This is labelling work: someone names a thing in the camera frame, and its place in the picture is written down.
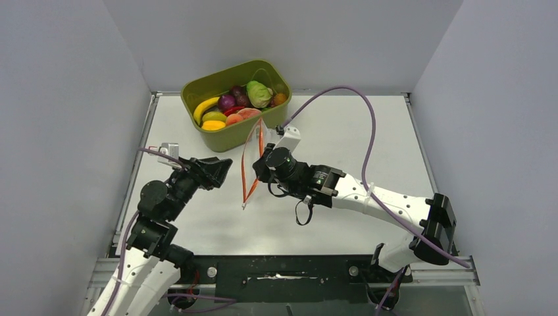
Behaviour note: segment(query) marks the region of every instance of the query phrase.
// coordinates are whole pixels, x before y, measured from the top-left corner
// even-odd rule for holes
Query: screw
[[[207,269],[207,276],[210,278],[214,278],[217,275],[217,269],[215,267],[209,267]]]
[[[351,277],[355,277],[355,276],[359,275],[359,268],[357,268],[355,266],[350,267],[349,268],[349,275]]]

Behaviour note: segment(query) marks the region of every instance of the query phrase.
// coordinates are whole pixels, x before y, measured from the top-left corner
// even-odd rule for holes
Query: white table
[[[309,96],[295,95],[289,115]],[[389,190],[412,196],[433,194],[426,165],[403,96],[369,96],[378,123],[367,180]],[[294,152],[298,161],[329,165],[360,178],[370,138],[370,117],[358,96],[322,96],[293,122],[302,141]],[[278,199],[258,192],[242,210],[240,156],[242,146],[225,153],[205,147],[184,109],[180,96],[159,98],[146,147],[163,142],[180,144],[180,156],[233,159],[221,189],[198,190],[173,224],[174,243],[197,255],[318,255],[370,254],[380,242],[397,240],[403,231],[354,211],[315,207],[307,226],[295,223],[291,197]],[[171,173],[156,157],[144,155],[126,212],[130,220],[147,182],[165,180]],[[260,185],[259,191],[266,191]],[[299,208],[301,221],[307,210]]]

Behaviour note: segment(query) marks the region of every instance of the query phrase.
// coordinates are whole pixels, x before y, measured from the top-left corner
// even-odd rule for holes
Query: white wall
[[[410,92],[463,0],[104,0],[152,90],[264,58],[293,88]]]
[[[0,315],[77,315],[149,90],[101,0],[0,4]]]
[[[411,102],[488,315],[556,315],[558,2],[465,0]]]

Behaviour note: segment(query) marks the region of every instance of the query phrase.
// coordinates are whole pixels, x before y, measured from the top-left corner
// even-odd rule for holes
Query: white panel
[[[558,2],[466,0],[411,101],[488,315],[556,315]]]
[[[309,96],[293,96],[292,114]],[[402,96],[369,97],[376,110],[378,129],[367,170],[377,186],[413,196],[432,196],[430,181]],[[360,178],[370,140],[370,115],[357,96],[316,99],[293,122],[302,135],[294,157],[314,165],[329,165]],[[179,96],[161,97],[147,145],[180,144],[180,156],[233,159],[220,189],[198,190],[176,222],[174,242],[199,255],[303,255],[373,253],[380,242],[393,242],[404,231],[358,212],[315,207],[310,224],[295,223],[292,197],[272,197],[260,184],[242,209],[240,161],[242,146],[224,153],[207,148],[191,123]],[[144,155],[130,198],[127,221],[136,210],[141,188],[152,180],[165,180],[170,167]],[[301,221],[308,210],[299,206]]]
[[[409,92],[462,0],[105,0],[152,90],[262,58],[294,88]]]
[[[77,315],[149,90],[101,0],[0,4],[0,315]]]

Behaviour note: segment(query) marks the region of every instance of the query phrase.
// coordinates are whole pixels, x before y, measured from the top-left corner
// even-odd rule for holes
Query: cabbage
[[[252,105],[258,109],[266,107],[273,98],[271,93],[267,90],[267,87],[258,81],[248,82],[246,85],[246,92]]]

